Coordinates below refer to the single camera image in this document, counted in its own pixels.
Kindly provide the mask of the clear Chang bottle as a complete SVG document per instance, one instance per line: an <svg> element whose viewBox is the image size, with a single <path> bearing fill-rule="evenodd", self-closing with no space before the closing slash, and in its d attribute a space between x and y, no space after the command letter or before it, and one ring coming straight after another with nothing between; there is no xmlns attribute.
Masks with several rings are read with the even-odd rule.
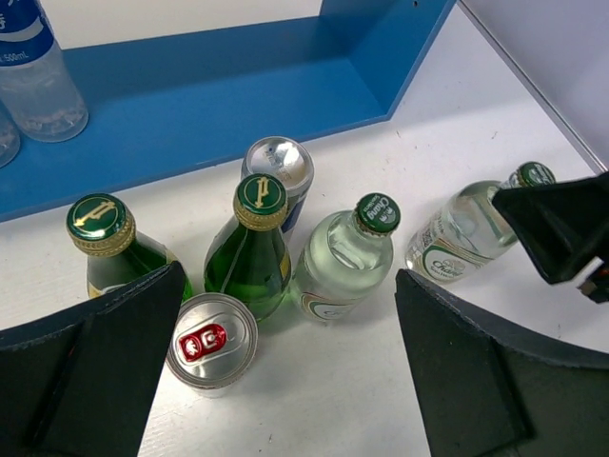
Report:
<svg viewBox="0 0 609 457"><path fill-rule="evenodd" d="M289 285L290 298L309 319L343 318L383 282L394 260L391 235L401 211L381 192L353 209L327 215L304 243Z"/></svg>
<svg viewBox="0 0 609 457"><path fill-rule="evenodd" d="M521 164L503 182L483 180L464 187L411 237L404 256L406 267L441 286L471 275L518 242L492 205L495 194L555 182L550 168L531 161Z"/></svg>

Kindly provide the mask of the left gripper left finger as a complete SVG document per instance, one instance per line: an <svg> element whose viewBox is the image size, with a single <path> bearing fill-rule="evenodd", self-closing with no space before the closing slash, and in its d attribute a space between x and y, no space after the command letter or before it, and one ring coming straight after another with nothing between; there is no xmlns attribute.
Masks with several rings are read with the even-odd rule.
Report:
<svg viewBox="0 0 609 457"><path fill-rule="evenodd" d="M2 455L137 455L185 283L174 261L2 330Z"/></svg>

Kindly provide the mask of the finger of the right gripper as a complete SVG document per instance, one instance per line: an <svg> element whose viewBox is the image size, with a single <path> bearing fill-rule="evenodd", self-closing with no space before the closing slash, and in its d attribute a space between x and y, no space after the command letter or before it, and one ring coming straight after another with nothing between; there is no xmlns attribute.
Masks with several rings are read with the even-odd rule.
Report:
<svg viewBox="0 0 609 457"><path fill-rule="evenodd" d="M573 280L595 258L601 265L579 285L589 300L608 301L608 173L532 188L503 189L492 204L549 285Z"/></svg>

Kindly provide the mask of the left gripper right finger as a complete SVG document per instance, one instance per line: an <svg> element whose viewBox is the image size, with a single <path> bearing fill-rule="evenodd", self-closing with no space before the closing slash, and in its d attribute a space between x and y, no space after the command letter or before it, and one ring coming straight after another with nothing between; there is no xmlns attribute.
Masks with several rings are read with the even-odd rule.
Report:
<svg viewBox="0 0 609 457"><path fill-rule="evenodd" d="M434 456L605 456L608 355L524 328L409 269L396 307Z"/></svg>

